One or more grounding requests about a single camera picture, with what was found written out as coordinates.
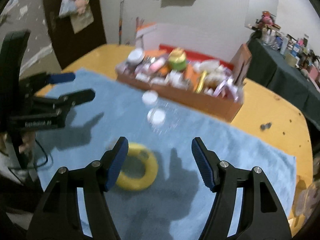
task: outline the human hand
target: human hand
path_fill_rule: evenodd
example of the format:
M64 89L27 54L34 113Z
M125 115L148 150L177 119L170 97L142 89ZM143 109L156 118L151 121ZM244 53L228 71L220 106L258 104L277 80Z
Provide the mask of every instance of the human hand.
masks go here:
M0 152L3 155L8 156L6 152L5 141L7 140L7 133L0 133ZM28 153L32 150L36 141L36 133L35 132L25 132L22 135L22 144L19 146L20 153Z
M32 150L35 146L36 133L35 132L25 132L22 135L22 144L19 146L20 153L27 153Z

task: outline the orange paper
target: orange paper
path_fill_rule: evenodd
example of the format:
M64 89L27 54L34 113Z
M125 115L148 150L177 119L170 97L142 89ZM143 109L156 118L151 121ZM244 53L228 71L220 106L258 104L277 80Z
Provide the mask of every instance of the orange paper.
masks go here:
M166 76L171 71L171 68L168 64L165 64L162 68L158 70L158 73L160 73L162 76Z
M144 52L146 54L146 57L160 57L164 54L167 53L167 51L165 49L159 50L159 49L155 49L155 50L146 50Z
M189 79L191 81L193 88L195 89L198 86L200 74L198 74L193 70L193 67L191 64L188 64L186 70L184 71L184 78L186 80Z

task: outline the yellow table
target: yellow table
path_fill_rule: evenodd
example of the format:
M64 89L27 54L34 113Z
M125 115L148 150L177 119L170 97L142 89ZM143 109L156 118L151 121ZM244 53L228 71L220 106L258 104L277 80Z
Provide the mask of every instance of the yellow table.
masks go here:
M81 67L116 79L115 66L126 60L133 50L131 46L103 45L81 57L63 72L76 71ZM301 112L289 102L272 91L246 79L244 86L244 105L231 125L253 135L264 142L297 158L297 185L292 206L299 193L312 183L312 149L306 120ZM50 86L39 92L46 94ZM261 131L260 125L272 122L269 130ZM302 219L294 217L291 226L295 235L302 226Z

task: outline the dark green tablecloth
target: dark green tablecloth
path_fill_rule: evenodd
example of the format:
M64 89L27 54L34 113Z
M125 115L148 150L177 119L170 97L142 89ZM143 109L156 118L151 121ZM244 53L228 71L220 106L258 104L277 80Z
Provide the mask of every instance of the dark green tablecloth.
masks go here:
M296 106L320 130L320 93L283 56L258 39L251 40L252 61L247 77Z

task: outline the yellow ring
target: yellow ring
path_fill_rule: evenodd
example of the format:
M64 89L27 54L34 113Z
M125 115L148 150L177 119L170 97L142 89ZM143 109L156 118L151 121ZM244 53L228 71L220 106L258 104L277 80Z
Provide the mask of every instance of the yellow ring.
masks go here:
M116 184L126 190L144 190L156 179L158 174L158 163L154 154L146 147L137 143L129 143L128 156L138 158L145 166L145 174L140 179L129 178L120 172Z

